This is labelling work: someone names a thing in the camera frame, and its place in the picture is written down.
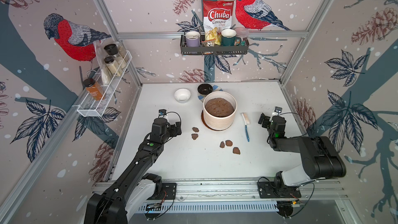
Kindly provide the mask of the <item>pink lidded glass jar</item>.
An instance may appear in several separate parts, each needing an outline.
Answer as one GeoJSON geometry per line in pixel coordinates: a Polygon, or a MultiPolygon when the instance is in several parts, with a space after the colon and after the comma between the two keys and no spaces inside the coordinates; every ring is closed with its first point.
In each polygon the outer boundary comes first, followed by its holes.
{"type": "Polygon", "coordinates": [[[249,30],[244,27],[238,27],[235,29],[235,46],[246,46],[248,44],[249,30]]]}

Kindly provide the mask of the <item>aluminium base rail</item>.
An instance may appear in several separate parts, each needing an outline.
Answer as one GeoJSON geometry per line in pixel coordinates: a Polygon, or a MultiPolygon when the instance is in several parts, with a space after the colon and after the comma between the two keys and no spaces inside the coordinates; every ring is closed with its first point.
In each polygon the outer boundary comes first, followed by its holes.
{"type": "MultiPolygon", "coordinates": [[[[179,202],[260,201],[258,178],[163,179],[175,183],[179,202]]],[[[347,191],[338,179],[314,181],[300,187],[301,200],[348,200],[347,191]]]]}

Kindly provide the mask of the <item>blue white scrub brush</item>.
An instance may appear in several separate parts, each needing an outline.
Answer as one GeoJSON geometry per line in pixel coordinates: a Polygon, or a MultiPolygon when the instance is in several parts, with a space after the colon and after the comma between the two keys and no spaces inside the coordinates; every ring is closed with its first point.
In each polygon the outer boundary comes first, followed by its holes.
{"type": "Polygon", "coordinates": [[[247,139],[247,142],[250,142],[250,137],[249,137],[249,132],[248,132],[248,126],[250,125],[250,120],[248,118],[247,113],[242,113],[241,115],[243,117],[244,124],[245,124],[246,139],[247,139]]]}

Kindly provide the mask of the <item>red Chuba chips bag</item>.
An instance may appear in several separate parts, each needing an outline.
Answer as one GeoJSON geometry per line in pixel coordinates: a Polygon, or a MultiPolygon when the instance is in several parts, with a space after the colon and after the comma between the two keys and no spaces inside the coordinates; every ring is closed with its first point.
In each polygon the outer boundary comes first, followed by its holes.
{"type": "Polygon", "coordinates": [[[205,40],[221,45],[221,32],[232,26],[234,1],[203,0],[205,40]]]}

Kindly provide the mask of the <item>dark wall shelf basket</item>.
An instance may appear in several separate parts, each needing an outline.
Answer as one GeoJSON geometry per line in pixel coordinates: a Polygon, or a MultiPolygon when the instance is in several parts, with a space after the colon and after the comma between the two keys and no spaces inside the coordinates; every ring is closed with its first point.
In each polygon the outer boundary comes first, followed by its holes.
{"type": "Polygon", "coordinates": [[[202,33],[198,47],[188,47],[187,37],[183,34],[180,38],[180,50],[184,56],[204,56],[204,55],[246,55],[249,49],[249,42],[245,46],[204,46],[205,36],[202,33]]]}

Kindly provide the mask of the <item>small white bowl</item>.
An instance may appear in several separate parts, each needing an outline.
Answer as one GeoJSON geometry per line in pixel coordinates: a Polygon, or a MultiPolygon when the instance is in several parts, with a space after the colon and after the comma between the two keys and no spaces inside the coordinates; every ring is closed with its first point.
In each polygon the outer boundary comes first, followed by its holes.
{"type": "Polygon", "coordinates": [[[181,88],[175,91],[174,98],[179,103],[187,102],[191,98],[191,91],[186,88],[181,88]]]}

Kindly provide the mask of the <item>black lidded spice jar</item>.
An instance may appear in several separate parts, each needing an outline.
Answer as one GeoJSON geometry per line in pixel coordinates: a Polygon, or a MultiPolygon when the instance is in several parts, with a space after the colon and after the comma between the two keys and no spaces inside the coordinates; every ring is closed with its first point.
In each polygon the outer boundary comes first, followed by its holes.
{"type": "Polygon", "coordinates": [[[109,56],[112,56],[114,60],[119,64],[119,66],[124,69],[127,64],[123,56],[119,53],[118,47],[116,44],[108,44],[104,47],[104,50],[108,53],[109,56]]]}
{"type": "Polygon", "coordinates": [[[122,72],[119,68],[119,64],[115,61],[115,59],[111,56],[108,56],[104,59],[104,62],[108,68],[108,70],[114,75],[121,77],[122,72]]]}

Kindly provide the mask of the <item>green mug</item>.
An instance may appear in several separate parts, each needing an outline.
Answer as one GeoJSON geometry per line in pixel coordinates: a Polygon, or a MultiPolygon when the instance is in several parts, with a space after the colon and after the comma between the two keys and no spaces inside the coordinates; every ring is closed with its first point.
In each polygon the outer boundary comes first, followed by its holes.
{"type": "Polygon", "coordinates": [[[237,37],[237,33],[233,29],[224,29],[221,32],[221,45],[225,47],[239,46],[241,38],[237,37]]]}

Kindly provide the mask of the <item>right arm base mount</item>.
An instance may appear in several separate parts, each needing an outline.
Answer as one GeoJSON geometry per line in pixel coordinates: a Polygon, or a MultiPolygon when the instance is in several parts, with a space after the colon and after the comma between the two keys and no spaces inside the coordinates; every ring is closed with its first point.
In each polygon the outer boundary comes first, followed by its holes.
{"type": "Polygon", "coordinates": [[[266,177],[260,177],[257,187],[261,199],[299,199],[302,197],[299,187],[286,186],[281,179],[271,181],[266,177]]]}

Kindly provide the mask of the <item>lilac mug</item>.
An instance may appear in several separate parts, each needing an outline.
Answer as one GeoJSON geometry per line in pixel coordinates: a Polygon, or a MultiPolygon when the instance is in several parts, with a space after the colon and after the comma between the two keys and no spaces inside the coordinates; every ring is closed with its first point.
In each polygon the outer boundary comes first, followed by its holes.
{"type": "Polygon", "coordinates": [[[201,34],[197,31],[189,31],[184,34],[187,47],[200,47],[201,34]]]}

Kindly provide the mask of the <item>small black bowl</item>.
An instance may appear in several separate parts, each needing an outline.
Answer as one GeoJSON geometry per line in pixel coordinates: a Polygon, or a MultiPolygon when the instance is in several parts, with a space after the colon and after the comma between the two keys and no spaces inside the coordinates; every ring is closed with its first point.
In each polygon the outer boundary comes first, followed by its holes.
{"type": "Polygon", "coordinates": [[[213,92],[213,86],[210,84],[200,84],[198,86],[198,93],[201,95],[209,95],[213,92]]]}

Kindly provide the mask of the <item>orange spice jar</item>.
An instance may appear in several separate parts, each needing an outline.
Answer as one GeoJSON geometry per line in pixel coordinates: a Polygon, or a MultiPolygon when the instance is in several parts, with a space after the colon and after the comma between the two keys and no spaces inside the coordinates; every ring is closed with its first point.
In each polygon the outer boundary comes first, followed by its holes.
{"type": "Polygon", "coordinates": [[[93,78],[87,78],[83,81],[83,84],[94,100],[100,101],[103,98],[104,91],[96,80],[93,78]]]}

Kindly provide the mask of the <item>brown mud patch piece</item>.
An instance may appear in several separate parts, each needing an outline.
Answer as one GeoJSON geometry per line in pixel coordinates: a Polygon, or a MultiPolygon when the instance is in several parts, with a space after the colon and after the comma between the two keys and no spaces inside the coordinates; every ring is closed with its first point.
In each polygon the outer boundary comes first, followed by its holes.
{"type": "Polygon", "coordinates": [[[233,146],[233,142],[231,140],[226,140],[225,144],[226,144],[226,146],[229,146],[229,147],[233,146]]]}

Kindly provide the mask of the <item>terracotta pot saucer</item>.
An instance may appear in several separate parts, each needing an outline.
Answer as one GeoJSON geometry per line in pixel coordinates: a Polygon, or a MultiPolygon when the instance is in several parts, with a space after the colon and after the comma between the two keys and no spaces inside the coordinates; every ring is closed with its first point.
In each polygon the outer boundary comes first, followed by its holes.
{"type": "Polygon", "coordinates": [[[201,120],[202,120],[203,125],[204,125],[205,127],[207,127],[208,129],[213,130],[213,131],[218,131],[218,130],[215,130],[215,129],[210,128],[210,127],[207,125],[207,123],[205,122],[205,119],[204,119],[204,112],[203,112],[203,111],[201,112],[201,120]]]}

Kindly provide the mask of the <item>white ceramic flower pot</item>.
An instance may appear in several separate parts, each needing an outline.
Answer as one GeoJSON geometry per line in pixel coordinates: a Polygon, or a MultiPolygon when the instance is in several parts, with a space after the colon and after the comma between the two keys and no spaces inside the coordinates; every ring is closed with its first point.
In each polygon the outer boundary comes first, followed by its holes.
{"type": "Polygon", "coordinates": [[[210,93],[203,100],[203,120],[205,124],[216,131],[228,129],[237,113],[235,97],[224,91],[210,93]]]}

